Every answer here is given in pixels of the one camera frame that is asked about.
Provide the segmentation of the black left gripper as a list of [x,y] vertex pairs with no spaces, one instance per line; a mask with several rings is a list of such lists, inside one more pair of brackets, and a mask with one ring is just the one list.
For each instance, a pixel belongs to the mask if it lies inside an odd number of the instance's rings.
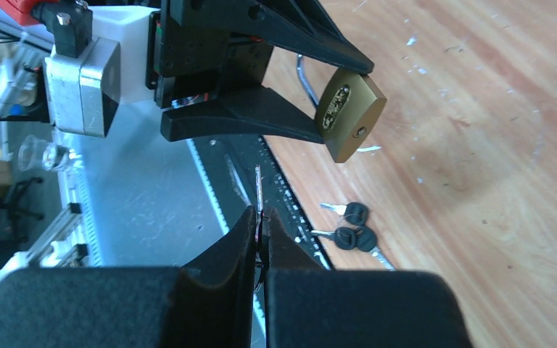
[[238,91],[163,112],[160,133],[170,142],[255,134],[322,144],[313,118],[273,89],[253,88],[273,46],[360,74],[374,69],[319,1],[172,1],[170,15],[149,16],[146,87],[156,105]]

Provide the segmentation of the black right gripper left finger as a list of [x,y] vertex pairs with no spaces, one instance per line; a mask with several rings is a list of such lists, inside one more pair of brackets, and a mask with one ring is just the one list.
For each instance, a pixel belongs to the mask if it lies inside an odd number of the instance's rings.
[[0,347],[248,347],[254,208],[183,267],[26,268],[0,283]]

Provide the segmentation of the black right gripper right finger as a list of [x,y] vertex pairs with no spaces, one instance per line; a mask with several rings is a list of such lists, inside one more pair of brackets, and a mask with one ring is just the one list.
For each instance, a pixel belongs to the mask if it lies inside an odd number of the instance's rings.
[[458,300],[437,274],[328,270],[264,213],[269,347],[471,347]]

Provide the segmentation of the small brass key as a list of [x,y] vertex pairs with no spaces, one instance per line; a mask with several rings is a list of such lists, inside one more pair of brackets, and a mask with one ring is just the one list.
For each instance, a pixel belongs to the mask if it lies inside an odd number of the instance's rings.
[[263,250],[263,186],[262,186],[262,176],[261,168],[259,165],[255,166],[255,192],[257,199],[257,226],[255,232],[256,240],[256,268],[260,270],[257,283],[255,285],[255,291],[259,291],[263,285],[262,275],[263,275],[263,260],[262,260],[262,250]]

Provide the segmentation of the brass padlock steel shackle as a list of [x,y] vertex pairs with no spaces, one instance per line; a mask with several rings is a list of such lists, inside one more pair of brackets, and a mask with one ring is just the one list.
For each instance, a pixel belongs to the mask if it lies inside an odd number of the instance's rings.
[[305,74],[304,56],[297,55],[300,83],[315,107],[315,125],[335,163],[344,163],[356,153],[373,130],[387,97],[369,75],[335,70],[321,96],[317,96]]

